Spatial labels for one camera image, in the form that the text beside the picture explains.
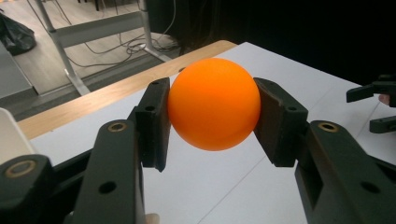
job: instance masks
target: white surface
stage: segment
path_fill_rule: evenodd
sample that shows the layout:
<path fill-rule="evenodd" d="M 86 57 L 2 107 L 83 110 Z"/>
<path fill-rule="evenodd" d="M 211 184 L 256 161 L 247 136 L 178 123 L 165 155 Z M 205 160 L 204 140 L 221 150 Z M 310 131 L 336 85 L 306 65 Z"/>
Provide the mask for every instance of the white surface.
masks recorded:
<path fill-rule="evenodd" d="M 394 113 L 375 98 L 347 104 L 356 84 L 260 49 L 249 43 L 219 57 L 245 67 L 253 77 L 270 79 L 309 110 L 309 120 L 326 119 L 346 127 L 363 148 L 396 163 L 394 133 L 372 134 L 368 121 Z M 32 140 L 57 164 L 92 148 L 101 125 L 126 119 L 143 91 Z M 294 169 L 275 168 L 252 134 L 240 145 L 206 152 L 185 143 L 172 130 L 167 166 L 162 173 L 144 169 L 146 212 L 162 224 L 305 223 Z"/>
<path fill-rule="evenodd" d="M 35 153 L 12 115 L 0 108 L 0 164 L 15 157 Z"/>

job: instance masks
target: orange ball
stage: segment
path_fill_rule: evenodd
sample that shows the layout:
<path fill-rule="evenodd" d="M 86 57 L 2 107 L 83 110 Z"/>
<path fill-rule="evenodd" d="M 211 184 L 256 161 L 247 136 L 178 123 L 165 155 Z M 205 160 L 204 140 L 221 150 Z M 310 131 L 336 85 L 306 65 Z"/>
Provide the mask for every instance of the orange ball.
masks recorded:
<path fill-rule="evenodd" d="M 169 91 L 169 119 L 176 132 L 204 150 L 241 143 L 255 128 L 260 111 L 260 94 L 252 76 L 225 59 L 189 65 Z"/>

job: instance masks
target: wooden table edge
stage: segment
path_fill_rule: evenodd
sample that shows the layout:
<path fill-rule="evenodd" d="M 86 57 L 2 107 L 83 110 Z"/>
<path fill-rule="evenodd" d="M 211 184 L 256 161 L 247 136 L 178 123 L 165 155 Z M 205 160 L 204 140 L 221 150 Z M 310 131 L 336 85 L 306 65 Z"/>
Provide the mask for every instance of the wooden table edge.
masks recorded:
<path fill-rule="evenodd" d="M 170 77 L 177 74 L 181 68 L 186 67 L 190 63 L 214 57 L 235 46 L 234 43 L 220 40 L 175 58 L 172 61 L 159 64 L 146 71 L 127 77 L 100 90 L 55 106 L 28 119 L 21 120 L 18 124 L 28 139 L 36 138 L 75 119 L 82 118 L 107 105 L 111 105 L 136 91 L 140 91 L 146 88 L 153 80 Z"/>

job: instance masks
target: cable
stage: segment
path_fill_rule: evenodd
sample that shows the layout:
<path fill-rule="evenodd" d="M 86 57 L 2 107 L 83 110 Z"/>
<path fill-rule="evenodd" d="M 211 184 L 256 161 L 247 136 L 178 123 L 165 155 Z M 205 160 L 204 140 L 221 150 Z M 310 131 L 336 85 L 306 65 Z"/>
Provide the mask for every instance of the cable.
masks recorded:
<path fill-rule="evenodd" d="M 161 34 L 160 37 L 158 37 L 157 40 L 160 40 L 161 38 L 163 38 L 163 36 L 166 34 L 166 32 L 169 31 L 169 29 L 172 27 L 173 23 L 175 22 L 175 18 L 176 18 L 176 0 L 173 0 L 173 2 L 174 2 L 174 15 L 173 15 L 172 21 L 169 24 L 168 28 L 166 28 L 166 30 Z"/>
<path fill-rule="evenodd" d="M 177 44 L 177 42 L 173 42 L 169 46 L 163 47 L 163 46 L 160 45 L 160 42 L 158 40 L 153 39 L 153 41 L 155 41 L 157 43 L 157 45 L 159 46 L 159 48 L 156 48 L 156 47 L 153 46 L 159 52 L 167 52 L 167 51 L 171 51 L 173 49 L 178 49 L 179 48 L 179 45 Z"/>
<path fill-rule="evenodd" d="M 119 47 L 127 47 L 128 44 L 131 43 L 131 42 L 133 42 L 133 41 L 142 40 L 142 39 L 144 39 L 144 38 L 140 38 L 140 37 L 142 37 L 142 36 L 143 36 L 143 35 L 139 35 L 139 36 L 137 36 L 137 37 L 135 37 L 135 38 L 133 38 L 133 39 L 131 39 L 131 40 L 126 41 L 125 43 L 120 43 L 119 45 L 117 45 L 116 47 L 114 47 L 114 48 L 112 48 L 112 49 L 107 49 L 107 50 L 102 51 L 102 52 L 96 52 L 96 51 L 94 51 L 94 50 L 91 49 L 90 46 L 88 46 L 87 44 L 86 44 L 86 46 L 87 46 L 88 49 L 90 49 L 90 50 L 92 51 L 92 53 L 95 53 L 95 54 L 104 54 L 104 53 L 110 52 L 111 50 L 117 49 L 117 48 L 119 48 Z"/>
<path fill-rule="evenodd" d="M 139 49 L 134 49 L 136 47 L 140 47 L 143 43 L 138 43 L 138 44 L 134 44 L 132 46 L 129 46 L 126 49 L 126 53 L 129 55 L 126 59 L 122 60 L 121 62 L 117 62 L 117 63 L 94 63 L 94 64 L 88 64 L 88 65 L 82 65 L 79 63 L 74 62 L 71 58 L 68 58 L 70 60 L 70 62 L 72 62 L 73 64 L 75 64 L 76 66 L 79 67 L 94 67 L 94 66 L 110 66 L 110 65 L 118 65 L 121 63 L 125 63 L 126 61 L 128 61 L 132 55 L 136 54 L 137 52 L 143 50 L 143 48 L 139 48 Z"/>
<path fill-rule="evenodd" d="M 116 0 L 114 0 L 114 6 L 116 8 L 116 14 L 119 15 L 119 7 L 117 6 L 117 1 Z M 119 37 L 120 44 L 122 45 L 121 33 L 118 34 L 118 37 Z"/>
<path fill-rule="evenodd" d="M 49 31 L 47 30 L 46 26 L 44 25 L 43 21 L 40 19 L 40 17 L 38 16 L 37 12 L 35 12 L 35 9 L 33 8 L 32 4 L 30 3 L 29 0 L 27 0 L 27 3 L 29 4 L 30 8 L 33 10 L 33 12 L 35 13 L 35 16 L 37 17 L 37 19 L 40 21 L 41 25 L 43 26 L 44 30 L 47 32 L 48 35 L 50 35 Z"/>
<path fill-rule="evenodd" d="M 59 12 L 59 14 L 61 15 L 61 18 L 62 18 L 64 21 L 66 21 L 67 23 L 70 24 L 70 21 L 68 21 L 68 20 L 64 17 L 64 15 L 62 14 L 62 11 L 58 8 L 58 6 L 56 6 L 55 2 L 52 1 L 52 3 L 53 3 L 53 5 L 55 5 L 56 9 L 58 9 L 58 12 Z"/>
<path fill-rule="evenodd" d="M 72 25 L 72 22 L 69 20 L 69 18 L 67 18 L 67 16 L 66 16 L 66 13 L 64 13 L 64 9 L 61 7 L 61 5 L 59 4 L 59 2 L 58 2 L 58 0 L 55 0 L 55 3 L 53 3 L 53 4 L 55 4 L 55 6 L 56 5 L 58 5 L 58 6 L 56 6 L 57 8 L 59 7 L 59 9 L 62 11 L 62 13 L 61 13 L 61 17 L 62 17 L 62 14 L 64 15 L 64 17 L 65 17 L 65 20 L 69 23 L 69 25 Z"/>
<path fill-rule="evenodd" d="M 106 7 L 106 4 L 105 4 L 105 1 L 104 0 L 102 0 L 102 4 L 103 4 L 103 15 L 105 15 L 105 13 L 106 13 L 106 11 L 107 11 L 107 7 Z"/>

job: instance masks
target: metal frame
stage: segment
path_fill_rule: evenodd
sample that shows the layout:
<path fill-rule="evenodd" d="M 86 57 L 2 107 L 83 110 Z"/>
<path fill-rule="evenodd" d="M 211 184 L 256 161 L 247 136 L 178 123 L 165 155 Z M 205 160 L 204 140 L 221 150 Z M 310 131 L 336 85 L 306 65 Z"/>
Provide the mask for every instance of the metal frame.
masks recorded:
<path fill-rule="evenodd" d="M 64 63 L 65 73 L 80 95 L 85 95 L 89 93 L 90 90 L 85 86 L 84 82 L 74 71 L 72 64 L 70 63 L 64 50 L 65 48 L 143 27 L 146 38 L 146 46 L 144 48 L 145 52 L 151 54 L 163 62 L 171 60 L 171 58 L 158 52 L 152 45 L 151 31 L 149 28 L 149 13 L 147 11 L 146 0 L 139 0 L 140 11 L 97 21 L 89 21 L 60 29 L 55 29 L 53 27 L 42 1 L 35 0 L 35 2 L 38 5 L 41 15 L 44 19 L 44 23 L 46 23 L 49 35 Z"/>

